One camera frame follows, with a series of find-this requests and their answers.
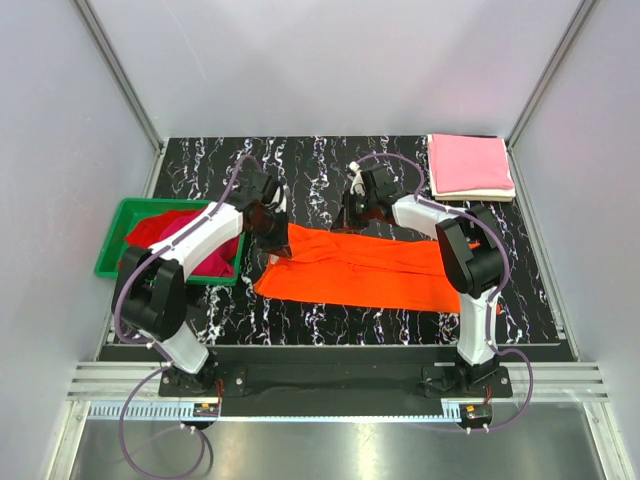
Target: orange towel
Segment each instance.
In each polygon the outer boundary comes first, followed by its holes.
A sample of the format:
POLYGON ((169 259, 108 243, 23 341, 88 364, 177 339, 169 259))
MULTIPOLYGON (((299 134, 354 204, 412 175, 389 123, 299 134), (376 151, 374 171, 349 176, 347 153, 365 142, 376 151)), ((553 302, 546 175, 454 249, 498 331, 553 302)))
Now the orange towel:
POLYGON ((437 242, 398 242, 289 224, 293 258, 269 262, 265 297, 359 307, 460 312, 437 242))

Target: white panel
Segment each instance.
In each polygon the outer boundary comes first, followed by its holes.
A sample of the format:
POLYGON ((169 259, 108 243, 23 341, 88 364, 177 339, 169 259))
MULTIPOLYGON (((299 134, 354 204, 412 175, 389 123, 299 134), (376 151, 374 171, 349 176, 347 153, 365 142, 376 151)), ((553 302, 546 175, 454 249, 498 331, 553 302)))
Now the white panel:
POLYGON ((578 348, 640 472, 640 2, 600 2, 516 148, 578 348))
POLYGON ((0 17, 0 476, 37 479, 104 325, 113 282, 93 266, 152 152, 72 2, 0 17))
POLYGON ((92 0, 163 136, 504 136, 578 3, 92 0))

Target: marble pattern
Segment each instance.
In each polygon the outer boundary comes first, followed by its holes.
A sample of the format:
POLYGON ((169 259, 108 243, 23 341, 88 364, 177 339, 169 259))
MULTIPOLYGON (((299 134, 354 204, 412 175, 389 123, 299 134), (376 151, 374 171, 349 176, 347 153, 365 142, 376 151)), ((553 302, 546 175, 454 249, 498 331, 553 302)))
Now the marble pattern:
MULTIPOLYGON (((249 153, 291 189, 292 222, 328 228, 347 184, 347 164, 372 152, 405 155, 428 175, 425 136, 177 138, 167 147, 154 196, 218 198, 235 160, 249 153)), ((419 176, 411 166, 395 160, 385 161, 385 165, 405 189, 418 185, 419 176)), ((422 193, 430 195, 428 182, 422 193)), ((512 262, 512 279, 500 302, 498 341, 556 342, 553 316, 517 201, 487 206, 496 216, 512 262)), ((423 238, 417 232, 376 222, 365 234, 407 241, 423 238)), ((256 252, 253 242, 246 242, 244 253, 235 287, 188 287, 190 301, 197 307, 190 323, 206 344, 408 345, 450 344, 457 340, 457 314, 260 297, 252 285, 264 271, 266 255, 256 252)))

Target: green bin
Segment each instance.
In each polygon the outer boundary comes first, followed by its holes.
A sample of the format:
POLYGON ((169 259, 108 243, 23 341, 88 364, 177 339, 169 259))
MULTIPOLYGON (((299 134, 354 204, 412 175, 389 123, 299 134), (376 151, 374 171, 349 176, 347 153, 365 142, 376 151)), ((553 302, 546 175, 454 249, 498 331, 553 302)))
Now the green bin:
MULTIPOLYGON (((109 234, 107 235, 100 256, 96 263, 95 272, 99 277, 117 278, 118 262, 128 248, 125 237, 135 228, 140 220, 160 215, 169 210, 200 210, 207 206, 208 200, 172 200, 163 198, 125 198, 116 212, 109 234)), ((240 235, 238 252, 231 261, 234 270, 233 277, 202 277, 191 275, 187 283, 196 285, 226 285, 233 286, 240 275, 242 260, 242 246, 244 233, 240 235)))

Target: purple cable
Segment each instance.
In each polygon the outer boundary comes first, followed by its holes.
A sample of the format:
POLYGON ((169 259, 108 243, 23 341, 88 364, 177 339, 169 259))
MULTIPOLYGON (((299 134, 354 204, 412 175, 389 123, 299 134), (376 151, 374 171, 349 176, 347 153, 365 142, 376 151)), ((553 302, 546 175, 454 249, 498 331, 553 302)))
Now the purple cable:
MULTIPOLYGON (((231 189, 233 188, 233 185, 234 185, 234 183, 236 181, 236 178, 238 177, 238 174, 240 173, 240 169, 242 168, 242 164, 244 163, 245 160, 251 160, 254 163, 254 165, 256 166, 256 168, 259 171, 262 171, 262 166, 255 159, 255 157, 253 157, 251 155, 243 155, 242 157, 240 157, 238 159, 238 161, 236 162, 236 165, 235 165, 235 167, 233 169, 233 172, 231 173, 231 178, 229 179, 229 183, 227 183, 227 186, 224 189, 224 192, 222 193, 222 196, 220 197, 220 200, 218 200, 218 203, 216 203, 216 205, 213 207, 213 210, 211 211, 211 213, 209 215, 207 215, 207 218, 203 218, 200 221, 196 222, 194 225, 192 225, 190 228, 188 228, 184 233, 179 235, 172 242, 171 245, 166 245, 166 246, 162 247, 160 250, 158 250, 157 252, 152 253, 146 260, 144 260, 133 271, 133 273, 129 276, 127 281, 124 283, 124 285, 122 286, 122 290, 120 291, 120 295, 118 295, 118 300, 116 301, 116 306, 115 306, 115 308, 113 310, 113 317, 114 317, 113 318, 113 323, 114 323, 116 335, 118 336, 118 338, 120 339, 121 342, 123 342, 123 343, 142 344, 142 343, 147 343, 149 341, 149 339, 147 339, 147 338, 134 339, 134 338, 128 337, 128 336, 125 335, 124 331, 122 330, 122 306, 124 305, 124 301, 127 298, 127 296, 129 295, 129 292, 131 291, 131 287, 133 286, 135 281, 138 279, 138 277, 140 277, 142 272, 149 265, 151 265, 157 258, 159 258, 161 255, 164 255, 171 248, 176 247, 185 238, 187 238, 189 235, 191 235, 193 232, 195 232, 198 228, 200 228, 202 225, 204 225, 204 223, 206 223, 208 221, 208 219, 211 219, 216 213, 218 213, 218 210, 220 210, 220 208, 222 207, 224 201, 229 196, 229 193, 231 192, 231 189)), ((168 362, 172 361, 171 357, 167 354, 167 352, 165 352, 165 350, 160 345, 158 345, 158 343, 153 342, 153 346, 165 358, 165 360, 167 360, 168 362)), ((153 474, 150 474, 150 473, 142 470, 140 467, 138 467, 138 465, 136 465, 136 463, 133 461, 133 458, 131 457, 131 453, 127 450, 127 446, 126 446, 125 441, 124 441, 124 415, 125 415, 127 407, 129 406, 129 403, 131 403, 131 400, 133 399, 135 394, 138 393, 138 391, 142 388, 142 386, 146 382, 148 382, 154 376, 156 376, 156 375, 158 375, 158 374, 160 374, 160 373, 162 373, 162 372, 164 372, 165 370, 168 370, 168 369, 169 369, 169 367, 163 367, 161 369, 156 370, 151 375, 149 375, 147 378, 142 380, 133 389, 133 391, 129 395, 129 398, 127 398, 127 401, 124 403, 124 407, 122 409, 122 413, 120 414, 120 421, 119 421, 119 428, 118 428, 118 433, 119 433, 119 437, 120 437, 120 449, 122 450, 122 453, 124 454, 124 458, 127 461, 127 463, 131 466, 131 468, 133 468, 140 475, 144 475, 144 476, 147 476, 148 478, 156 479, 156 480, 157 479, 184 479, 184 478, 188 478, 189 476, 191 476, 191 474, 198 469, 198 467, 202 463, 202 460, 204 459, 204 451, 205 451, 205 444, 206 444, 206 437, 204 436, 204 434, 202 432, 197 430, 198 434, 200 435, 200 439, 202 440, 202 448, 201 448, 201 451, 200 451, 200 457, 198 458, 198 461, 196 462, 196 464, 188 472, 184 473, 183 475, 179 475, 177 477, 159 477, 157 475, 153 475, 153 474)))
POLYGON ((402 155, 398 155, 395 153, 372 153, 369 155, 365 155, 364 157, 356 160, 356 163, 361 163, 364 162, 365 160, 368 160, 370 158, 379 158, 379 157, 392 157, 392 158, 397 158, 399 160, 402 160, 403 162, 408 163, 409 165, 412 165, 420 174, 420 183, 418 185, 418 188, 416 188, 415 192, 414 192, 414 198, 416 199, 416 201, 426 207, 430 207, 433 208, 435 210, 438 210, 440 212, 454 212, 457 215, 460 215, 462 218, 469 220, 470 222, 472 222, 473 224, 477 225, 478 227, 480 227, 482 230, 484 230, 484 232, 496 243, 496 245, 498 246, 498 250, 500 251, 500 255, 502 256, 502 263, 503 263, 503 275, 502 275, 502 281, 500 282, 500 284, 496 287, 496 289, 491 293, 491 295, 489 295, 488 298, 488 303, 489 303, 489 308, 487 308, 487 316, 485 319, 485 337, 487 340, 487 343, 489 344, 489 347, 491 348, 491 350, 493 350, 493 352, 496 355, 499 356, 505 356, 508 355, 510 353, 515 353, 516 355, 520 356, 520 358, 522 358, 522 361, 525 363, 525 365, 527 366, 527 371, 529 373, 529 390, 527 392, 527 396, 525 398, 524 403, 522 404, 522 408, 520 409, 520 411, 518 411, 518 413, 511 418, 510 420, 507 420, 505 423, 502 423, 500 425, 497 425, 495 427, 492 427, 491 430, 502 430, 510 425, 512 425, 515 421, 517 421, 523 414, 524 412, 527 410, 527 408, 529 408, 529 404, 531 403, 531 397, 533 396, 533 367, 531 366, 531 361, 529 360, 529 358, 524 354, 524 352, 522 352, 522 350, 519 350, 517 348, 507 348, 506 350, 500 351, 498 350, 498 347, 496 347, 495 342, 493 341, 493 339, 491 338, 491 315, 492 315, 492 309, 491 309, 491 302, 493 302, 493 300, 500 294, 500 292, 504 289, 504 287, 507 285, 507 283, 509 282, 509 277, 511 276, 511 269, 509 267, 509 256, 507 255, 507 251, 504 248, 504 245, 502 244, 502 240, 500 240, 500 238, 498 238, 498 236, 494 233, 493 230, 491 230, 491 228, 489 228, 488 225, 486 225, 484 222, 482 222, 481 220, 478 220, 476 217, 469 215, 467 212, 465 212, 464 210, 460 210, 457 208, 452 208, 452 207, 446 207, 440 203, 437 202, 433 202, 431 200, 427 200, 425 198, 420 197, 420 190, 422 190, 422 187, 424 186, 425 183, 425 177, 424 177, 424 173, 422 172, 422 169, 420 168, 420 166, 412 161, 409 160, 407 157, 404 157, 402 155))

